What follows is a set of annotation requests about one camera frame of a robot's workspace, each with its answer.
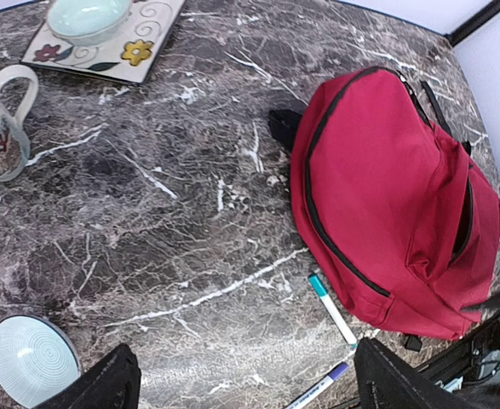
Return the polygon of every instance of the red backpack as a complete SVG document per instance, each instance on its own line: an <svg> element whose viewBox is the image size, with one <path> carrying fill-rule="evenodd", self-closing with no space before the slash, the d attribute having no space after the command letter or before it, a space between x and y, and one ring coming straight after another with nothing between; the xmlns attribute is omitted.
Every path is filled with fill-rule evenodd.
<svg viewBox="0 0 500 409"><path fill-rule="evenodd" d="M270 118L277 137L285 118ZM406 79L372 67L328 81L297 125L296 225L344 307L383 330L444 339L479 322L462 308L488 297L500 199Z"/></svg>

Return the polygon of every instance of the marker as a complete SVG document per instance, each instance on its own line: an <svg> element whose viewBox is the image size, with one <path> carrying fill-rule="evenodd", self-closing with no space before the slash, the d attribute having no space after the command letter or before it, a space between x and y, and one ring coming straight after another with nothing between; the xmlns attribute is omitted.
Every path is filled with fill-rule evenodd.
<svg viewBox="0 0 500 409"><path fill-rule="evenodd" d="M337 381L338 378L348 370L348 368L348 364L342 362L339 366L333 369L333 371L329 372L326 377L324 377L321 381L310 388L306 394L301 396L285 409L301 409L302 407L308 405L310 402L320 396L321 393L329 388L333 383L335 383L335 381Z"/></svg>
<svg viewBox="0 0 500 409"><path fill-rule="evenodd" d="M358 338L356 338L352 330L350 330L350 327L342 317L338 308L335 306L335 303L331 300L331 297L329 297L324 283L321 282L321 279L319 279L316 274L312 274L308 279L310 280L310 284L312 284L316 293L319 295L319 299L325 305L325 308L327 308L329 315L333 321L335 321L336 327L339 329L348 345L352 346L352 348L357 347Z"/></svg>

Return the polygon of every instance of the floral tray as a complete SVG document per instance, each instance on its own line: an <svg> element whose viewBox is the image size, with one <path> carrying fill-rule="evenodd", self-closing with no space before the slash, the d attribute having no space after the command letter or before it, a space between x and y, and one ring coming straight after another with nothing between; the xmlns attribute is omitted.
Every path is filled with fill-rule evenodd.
<svg viewBox="0 0 500 409"><path fill-rule="evenodd" d="M47 24L30 42L21 62L141 84L163 48L185 0L133 0L129 17L115 37L94 47L72 46Z"/></svg>

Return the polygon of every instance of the marble countertop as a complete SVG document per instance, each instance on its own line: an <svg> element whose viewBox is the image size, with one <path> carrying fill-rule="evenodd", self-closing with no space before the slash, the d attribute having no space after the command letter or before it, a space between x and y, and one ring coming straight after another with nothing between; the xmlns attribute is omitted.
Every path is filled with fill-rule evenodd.
<svg viewBox="0 0 500 409"><path fill-rule="evenodd" d="M0 69L18 62L47 7L0 14ZM83 368L128 343L140 409L286 406L350 353L307 282L319 266L297 234L289 154L267 112L303 109L321 82L375 64L400 69L422 101L419 80L430 83L499 192L447 41L352 6L190 0L141 87L37 71L32 159L0 184L0 319L48 318ZM349 321L414 364L445 346L407 352L397 334ZM313 407L356 392L351 370Z"/></svg>

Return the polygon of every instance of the white mug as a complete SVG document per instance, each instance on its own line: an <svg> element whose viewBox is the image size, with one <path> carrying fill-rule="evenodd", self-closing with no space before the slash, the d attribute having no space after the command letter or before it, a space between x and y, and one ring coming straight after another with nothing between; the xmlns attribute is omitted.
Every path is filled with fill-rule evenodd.
<svg viewBox="0 0 500 409"><path fill-rule="evenodd" d="M0 181L18 176L30 156L30 141L22 123L36 100L37 76L27 66L7 66L0 71L0 90L15 78L28 78L30 83L14 117L0 103Z"/></svg>

